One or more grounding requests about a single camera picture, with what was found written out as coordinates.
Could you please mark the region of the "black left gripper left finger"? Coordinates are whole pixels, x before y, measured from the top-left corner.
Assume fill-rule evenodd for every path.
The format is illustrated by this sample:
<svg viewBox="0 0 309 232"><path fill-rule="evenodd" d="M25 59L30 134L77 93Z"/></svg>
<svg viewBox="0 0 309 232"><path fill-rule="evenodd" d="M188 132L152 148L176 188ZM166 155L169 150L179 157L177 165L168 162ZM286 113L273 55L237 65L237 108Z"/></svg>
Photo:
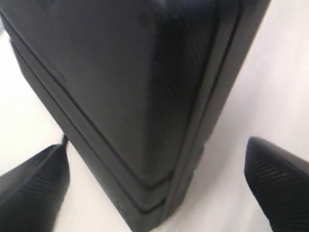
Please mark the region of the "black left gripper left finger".
<svg viewBox="0 0 309 232"><path fill-rule="evenodd" d="M0 177L0 230L51 232L70 185L64 145L51 145Z"/></svg>

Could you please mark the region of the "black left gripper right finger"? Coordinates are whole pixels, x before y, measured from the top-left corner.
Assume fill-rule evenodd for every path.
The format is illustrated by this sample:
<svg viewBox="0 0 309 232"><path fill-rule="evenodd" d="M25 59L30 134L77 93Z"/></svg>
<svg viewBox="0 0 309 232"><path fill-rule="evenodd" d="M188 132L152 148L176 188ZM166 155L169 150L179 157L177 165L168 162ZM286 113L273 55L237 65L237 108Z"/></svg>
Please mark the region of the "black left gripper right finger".
<svg viewBox="0 0 309 232"><path fill-rule="evenodd" d="M245 179L274 232L309 230L309 163L260 137L250 137Z"/></svg>

